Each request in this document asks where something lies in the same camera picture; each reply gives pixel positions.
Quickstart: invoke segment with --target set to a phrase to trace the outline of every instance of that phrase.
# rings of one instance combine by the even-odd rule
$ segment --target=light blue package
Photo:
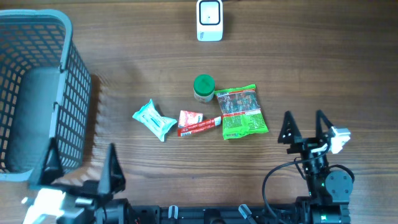
[[[132,118],[147,126],[147,128],[149,128],[162,142],[164,142],[166,133],[177,123],[176,119],[162,117],[156,111],[152,99],[150,99],[149,103],[144,105],[138,112],[135,112]]]

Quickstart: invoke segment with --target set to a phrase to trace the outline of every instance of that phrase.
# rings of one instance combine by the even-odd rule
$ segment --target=wooden table
[[[133,205],[262,204],[261,184],[289,162],[277,144],[291,110],[304,137],[315,135],[322,109],[352,139],[331,164],[356,174],[353,223],[398,218],[398,4],[346,1],[228,1],[224,39],[196,40],[195,2],[12,6],[54,8],[70,16],[73,40],[93,79],[84,166],[62,182],[97,179],[109,143],[117,147]],[[224,141],[221,128],[160,142],[131,116],[153,99],[164,116],[180,110],[219,116],[214,100],[198,103],[194,78],[217,89],[255,83],[267,134]],[[0,183],[0,223],[20,223],[26,184]],[[271,202],[307,195],[294,166],[267,185]]]

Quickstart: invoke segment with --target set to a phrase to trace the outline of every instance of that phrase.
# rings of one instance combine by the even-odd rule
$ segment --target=jar with green lid
[[[213,77],[203,74],[199,75],[193,82],[193,95],[201,103],[207,103],[214,96],[215,82]]]

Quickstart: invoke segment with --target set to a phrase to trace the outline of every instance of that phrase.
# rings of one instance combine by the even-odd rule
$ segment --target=gray basket
[[[0,180],[27,180],[50,137],[64,172],[79,167],[90,93],[64,13],[0,11]]]

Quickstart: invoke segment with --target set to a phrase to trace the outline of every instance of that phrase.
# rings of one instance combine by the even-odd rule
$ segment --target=green and black package
[[[248,134],[267,133],[256,98],[256,85],[215,91],[223,112],[223,137],[234,139]]]

